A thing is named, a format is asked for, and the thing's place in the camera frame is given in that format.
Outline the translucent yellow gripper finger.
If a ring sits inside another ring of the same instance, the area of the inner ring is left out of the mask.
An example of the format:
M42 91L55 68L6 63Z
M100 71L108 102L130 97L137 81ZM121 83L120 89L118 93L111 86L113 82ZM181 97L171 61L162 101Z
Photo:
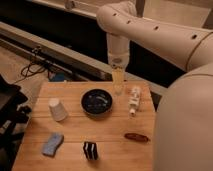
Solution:
M124 83L124 70L121 68L116 68L112 70L112 79L114 90L117 95L120 95L123 90Z

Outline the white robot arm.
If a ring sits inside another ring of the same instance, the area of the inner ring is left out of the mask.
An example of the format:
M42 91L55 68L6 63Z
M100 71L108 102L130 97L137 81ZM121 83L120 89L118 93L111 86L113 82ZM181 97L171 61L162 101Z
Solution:
M130 1L98 9L113 68L129 64L129 43L149 52L138 62L167 89L158 104L153 171L213 171L213 29L139 17Z

